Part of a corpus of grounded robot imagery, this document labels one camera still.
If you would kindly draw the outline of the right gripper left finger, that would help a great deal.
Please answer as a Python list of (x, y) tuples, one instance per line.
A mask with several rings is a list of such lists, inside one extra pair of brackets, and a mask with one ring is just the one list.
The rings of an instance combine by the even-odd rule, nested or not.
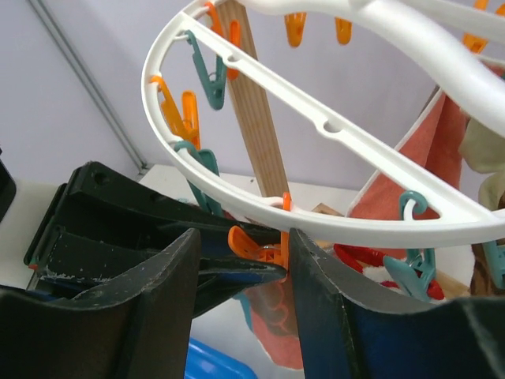
[(1, 291), (4, 378), (181, 378), (196, 299), (200, 234), (75, 298)]

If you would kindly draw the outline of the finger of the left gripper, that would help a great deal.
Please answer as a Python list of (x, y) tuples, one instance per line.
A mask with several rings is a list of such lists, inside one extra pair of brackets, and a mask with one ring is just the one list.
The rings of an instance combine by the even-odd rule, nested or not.
[(214, 216), (166, 197), (100, 162), (78, 167), (67, 183), (62, 226), (97, 242), (160, 250), (189, 228), (200, 231), (205, 253), (229, 253), (229, 229), (239, 226), (259, 245), (280, 242), (269, 227)]
[[(225, 243), (200, 234), (201, 251), (193, 314), (200, 316), (245, 289), (283, 280), (280, 266), (232, 253)], [(154, 257), (157, 248), (115, 246), (57, 227), (32, 240), (24, 263), (34, 271), (38, 287), (47, 285), (58, 297), (72, 298)]]

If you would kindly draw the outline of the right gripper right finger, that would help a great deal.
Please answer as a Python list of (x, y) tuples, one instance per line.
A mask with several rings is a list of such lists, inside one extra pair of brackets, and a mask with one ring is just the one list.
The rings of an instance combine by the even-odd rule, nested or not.
[(290, 275), (307, 378), (501, 378), (504, 300), (439, 305), (349, 268), (290, 232)]

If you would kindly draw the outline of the red santa sock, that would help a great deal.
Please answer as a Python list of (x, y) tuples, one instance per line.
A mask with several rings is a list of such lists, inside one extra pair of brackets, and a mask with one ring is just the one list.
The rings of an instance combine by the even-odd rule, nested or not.
[(391, 291), (406, 295), (383, 266), (385, 254), (368, 247), (333, 245), (334, 255), (345, 265)]

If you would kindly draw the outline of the white round clip hanger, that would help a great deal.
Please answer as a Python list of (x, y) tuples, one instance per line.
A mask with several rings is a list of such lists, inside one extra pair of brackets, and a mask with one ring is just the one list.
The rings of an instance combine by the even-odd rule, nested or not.
[[(398, 48), (471, 116), (498, 134), (504, 132), (503, 81), (450, 33), (450, 27), (461, 24), (467, 32), (498, 41), (504, 35), (502, 17), (450, 1), (247, 1), (245, 8), (268, 16), (307, 11), (344, 17)], [(201, 1), (191, 1), (167, 22), (148, 51), (140, 90), (147, 120), (170, 162), (199, 189), (269, 227), (296, 227), (314, 238), (335, 237), (362, 246), (457, 246), (492, 240), (504, 229), (503, 212), (487, 210), (234, 47), (203, 24), (204, 12)], [(436, 218), (345, 220), (301, 208), (280, 211), (276, 197), (261, 198), (240, 189), (207, 172), (188, 152), (177, 152), (180, 137), (165, 123), (151, 78), (160, 73), (166, 54), (186, 31), (311, 126), (308, 132), (296, 127), (290, 137), (293, 158), (304, 171), (315, 168), (318, 178), (329, 179), (332, 174), (356, 177), (360, 169), (378, 170), (404, 189), (421, 193)]]

